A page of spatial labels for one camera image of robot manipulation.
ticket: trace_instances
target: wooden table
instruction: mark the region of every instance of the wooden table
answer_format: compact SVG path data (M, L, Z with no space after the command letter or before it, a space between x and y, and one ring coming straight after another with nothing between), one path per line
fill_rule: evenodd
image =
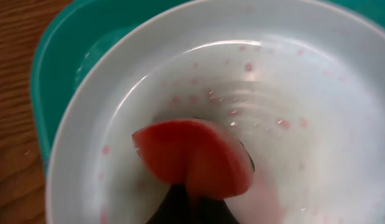
M70 2L0 0L0 224L45 223L30 66L44 29Z

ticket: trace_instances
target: watermelon slice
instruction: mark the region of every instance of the watermelon slice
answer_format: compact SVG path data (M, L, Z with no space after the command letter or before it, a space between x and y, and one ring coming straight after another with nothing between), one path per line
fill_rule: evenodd
M253 167L244 146L202 119L177 119L132 135L137 153L161 181L182 184L192 198L221 200L245 193Z

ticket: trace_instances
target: brown wooden surface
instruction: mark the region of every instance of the brown wooden surface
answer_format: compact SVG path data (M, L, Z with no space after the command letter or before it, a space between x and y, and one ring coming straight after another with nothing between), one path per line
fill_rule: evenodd
M0 224L45 223L30 65L44 29L70 1L0 0Z

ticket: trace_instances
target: green tray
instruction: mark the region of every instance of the green tray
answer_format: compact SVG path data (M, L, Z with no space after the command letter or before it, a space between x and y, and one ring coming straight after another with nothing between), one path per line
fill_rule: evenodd
M80 82L120 38L184 0L75 0L48 26L37 47L30 95L45 167L62 114ZM334 0L385 27L385 0Z

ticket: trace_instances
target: white bowl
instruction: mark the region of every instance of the white bowl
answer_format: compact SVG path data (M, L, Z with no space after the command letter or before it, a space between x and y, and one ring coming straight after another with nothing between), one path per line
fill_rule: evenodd
M202 0L139 26L63 116L49 223L145 223L168 186L131 134L179 117L235 132L274 181L284 223L385 223L385 31L359 16L309 0ZM227 200L242 224L261 220L256 184Z

